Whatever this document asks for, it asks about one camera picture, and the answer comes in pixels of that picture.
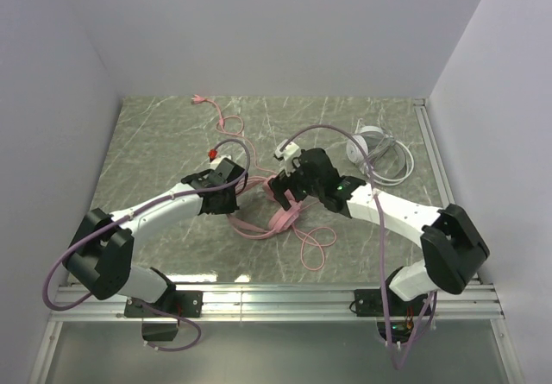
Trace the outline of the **pink headset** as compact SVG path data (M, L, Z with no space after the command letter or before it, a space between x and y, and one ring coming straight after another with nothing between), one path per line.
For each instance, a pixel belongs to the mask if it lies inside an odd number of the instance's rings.
M254 144L245 136L245 123L242 118L237 115L224 116L220 106L211 98L204 98L195 94L191 98L192 104L210 104L216 109L218 115L218 120L216 124L216 131L220 134L236 137L243 140L247 143L248 147L251 149L254 159L254 168L258 171L264 173L270 173L271 177L274 176L275 172L273 170L263 168L258 164L257 153ZM309 232L304 232L300 230L296 222L298 221L301 213L306 211L314 205L314 203L309 205L304 205L303 202L295 201L291 199L291 196L288 195L290 204L292 207L289 210L284 210L282 207L279 207L278 210L274 212L271 218L268 220L267 227L259 227L250 222L244 221L238 217L232 215L227 216L227 220L232 227L232 229L240 236L247 238L249 240L267 240L269 238L276 237L281 233L291 230L298 240L301 242L299 259L302 266L311 272L317 272L323 269L326 262L326 253L325 249L333 246L336 243L337 235L336 232L330 227L316 227ZM326 243L322 243L316 239L316 233L320 230L327 230L333 238ZM321 261L318 266L311 267L304 260L304 249L305 246L311 246L318 249L321 255Z

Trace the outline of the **white headset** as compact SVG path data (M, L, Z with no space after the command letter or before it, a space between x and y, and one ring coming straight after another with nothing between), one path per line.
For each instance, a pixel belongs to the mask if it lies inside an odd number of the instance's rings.
M415 161L409 148L390 131L376 125L357 121L352 141L347 142L346 156L359 171L368 176L367 163L362 148L373 169L374 181L381 186L398 186L413 173Z

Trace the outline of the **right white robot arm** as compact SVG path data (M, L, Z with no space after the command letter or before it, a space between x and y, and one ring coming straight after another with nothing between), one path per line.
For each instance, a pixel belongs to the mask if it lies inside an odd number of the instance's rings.
M292 201L318 199L335 214L376 223L414 244L421 261L400 268L386 281L393 297L410 302L434 290L458 295L490 255L474 223L459 205L420 205L372 188L365 180L339 174L321 148L282 143L274 157L280 171L268 185L290 210Z

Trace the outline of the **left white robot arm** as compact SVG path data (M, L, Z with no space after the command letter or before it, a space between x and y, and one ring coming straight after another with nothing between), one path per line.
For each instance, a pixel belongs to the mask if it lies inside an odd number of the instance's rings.
M135 250L172 224L236 211L236 186L246 176L244 168L223 158L142 204L111 213L93 209L81 221L72 240L78 247L63 266L96 299L121 295L176 312L176 285L158 269L135 265Z

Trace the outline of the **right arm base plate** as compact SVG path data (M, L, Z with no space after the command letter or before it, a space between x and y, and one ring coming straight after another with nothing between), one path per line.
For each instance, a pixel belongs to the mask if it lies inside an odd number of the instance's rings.
M403 301L396 293L387 291L387 303L391 317L403 317L418 314L428 294L422 294L411 301ZM354 300L349 305L349 310L357 317L383 317L383 299L380 289L356 289Z

